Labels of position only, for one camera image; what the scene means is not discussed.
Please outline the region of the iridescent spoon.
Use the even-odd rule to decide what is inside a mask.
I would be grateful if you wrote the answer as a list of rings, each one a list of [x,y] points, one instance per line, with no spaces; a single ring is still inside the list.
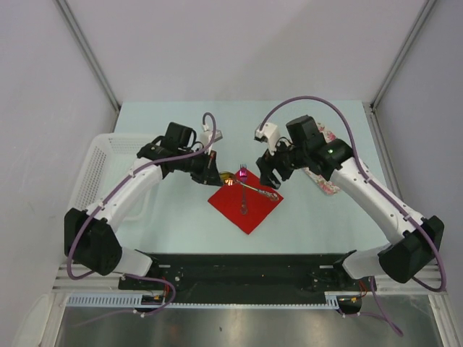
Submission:
[[[242,170],[239,170],[238,173],[232,173],[229,171],[223,171],[219,174],[222,183],[226,186],[232,185],[241,185],[246,189],[250,189],[258,194],[267,197],[271,201],[279,201],[279,196],[275,192],[266,191],[264,189],[260,189],[257,187],[253,187],[247,184],[245,181],[247,179],[247,174],[244,173]]]

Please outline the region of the iridescent fork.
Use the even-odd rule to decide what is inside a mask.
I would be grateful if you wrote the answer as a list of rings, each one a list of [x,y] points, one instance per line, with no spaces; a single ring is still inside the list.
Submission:
[[[245,186],[245,183],[247,181],[247,166],[245,164],[240,165],[239,180],[242,185],[242,199],[241,199],[240,212],[241,214],[246,215],[248,212],[248,209],[247,209],[246,186]]]

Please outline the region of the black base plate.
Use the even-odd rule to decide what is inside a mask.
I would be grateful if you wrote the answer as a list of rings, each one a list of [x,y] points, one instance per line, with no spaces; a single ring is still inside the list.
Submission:
[[[148,277],[174,285],[177,304],[322,304],[329,291],[359,294],[340,254],[152,254]]]

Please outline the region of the left aluminium frame post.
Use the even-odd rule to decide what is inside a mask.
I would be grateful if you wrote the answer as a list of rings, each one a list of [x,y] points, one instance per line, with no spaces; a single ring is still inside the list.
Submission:
[[[69,2],[66,0],[53,0],[61,18],[64,20],[64,24],[67,26],[71,36],[73,37],[82,57],[87,63],[90,71],[92,72],[95,80],[102,90],[105,98],[111,105],[112,109],[118,114],[121,110],[121,104],[116,98],[116,94],[113,88],[110,86],[108,79],[98,62],[96,55],[91,48],[88,39],[86,38],[80,24],[72,11]]]

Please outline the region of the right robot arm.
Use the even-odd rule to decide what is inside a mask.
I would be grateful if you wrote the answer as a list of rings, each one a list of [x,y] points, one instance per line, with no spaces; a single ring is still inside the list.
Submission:
[[[287,123],[291,137],[281,140],[275,124],[265,123],[255,130],[255,140],[268,148],[256,164],[260,183],[278,189],[292,173],[307,168],[315,175],[346,192],[379,226],[387,244],[367,251],[350,251],[335,263],[334,283],[350,290],[361,278],[387,275],[398,283],[413,279],[433,258],[441,245],[444,224],[436,216],[425,218],[372,177],[357,163],[353,149],[343,140],[326,141],[311,116]]]

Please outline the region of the floral tray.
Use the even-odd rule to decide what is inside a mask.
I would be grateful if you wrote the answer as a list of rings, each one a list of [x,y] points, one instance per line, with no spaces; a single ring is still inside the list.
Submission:
[[[325,124],[316,122],[318,130],[323,134],[326,142],[336,139],[336,135],[326,127]],[[327,196],[333,196],[340,193],[341,189],[330,181],[324,179],[321,175],[316,175],[308,168],[304,168],[305,174],[318,186],[318,188]]]

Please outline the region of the right aluminium frame post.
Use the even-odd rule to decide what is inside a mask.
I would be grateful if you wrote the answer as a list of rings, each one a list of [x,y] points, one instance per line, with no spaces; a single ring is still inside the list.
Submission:
[[[375,93],[373,99],[370,102],[370,109],[373,112],[376,112],[381,101],[386,96],[388,89],[390,88],[395,77],[399,73],[403,63],[406,61],[410,51],[413,48],[413,45],[417,41],[420,33],[423,28],[426,26],[428,20],[431,18],[432,13],[436,6],[440,3],[438,0],[427,0],[424,1],[424,4],[420,8],[414,22],[412,23],[409,32],[407,33],[403,43],[401,44],[398,53],[395,55],[394,60],[388,69],[386,76],[383,78],[383,81]]]

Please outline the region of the white plastic basket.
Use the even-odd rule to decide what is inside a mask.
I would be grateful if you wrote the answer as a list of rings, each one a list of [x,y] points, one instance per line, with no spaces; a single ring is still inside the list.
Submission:
[[[105,197],[126,175],[149,134],[110,133],[96,136],[90,144],[77,177],[68,208],[85,209]]]

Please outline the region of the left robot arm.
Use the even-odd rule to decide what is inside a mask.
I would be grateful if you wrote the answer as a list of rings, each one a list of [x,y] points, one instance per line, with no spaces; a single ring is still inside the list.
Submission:
[[[153,267],[153,258],[123,247],[116,232],[141,196],[170,173],[182,171],[196,183],[222,185],[212,146],[223,135],[216,125],[203,124],[202,128],[198,134],[190,127],[170,123],[165,134],[140,148],[125,177],[106,196],[82,210],[73,207],[66,213],[64,253],[71,279],[81,279],[72,272],[76,262],[90,274],[131,275],[146,289],[158,284],[160,272]]]

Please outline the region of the aluminium frame post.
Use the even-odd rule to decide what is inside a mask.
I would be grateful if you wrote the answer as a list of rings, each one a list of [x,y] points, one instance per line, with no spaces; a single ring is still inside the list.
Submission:
[[[73,37],[82,57],[87,63],[90,71],[92,72],[95,80],[102,90],[105,98],[111,105],[112,109],[118,114],[121,110],[121,104],[116,98],[116,94],[113,88],[110,86],[108,79],[98,62],[96,55],[91,48],[88,39],[86,38],[80,24],[72,11],[69,2],[66,0],[53,0],[61,18],[64,20],[64,24],[67,26],[71,36]]]
[[[388,89],[390,88],[395,77],[399,73],[403,63],[406,61],[410,51],[413,48],[413,45],[417,41],[420,33],[423,28],[426,26],[428,20],[431,18],[432,13],[436,6],[440,3],[438,0],[427,0],[424,1],[424,4],[420,8],[414,22],[412,23],[409,32],[407,33],[403,43],[401,44],[398,53],[395,55],[394,60],[388,69],[386,76],[383,78],[383,81],[375,93],[373,99],[370,102],[370,109],[373,112],[376,112],[381,101],[386,96]]]

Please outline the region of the red paper napkin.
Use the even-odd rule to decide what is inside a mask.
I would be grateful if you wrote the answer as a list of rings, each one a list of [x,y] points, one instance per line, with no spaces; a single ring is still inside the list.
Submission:
[[[259,178],[248,171],[246,184],[252,188],[270,192],[276,197],[267,197],[241,184],[222,186],[208,202],[245,234],[251,234],[283,201],[274,189],[260,184]]]

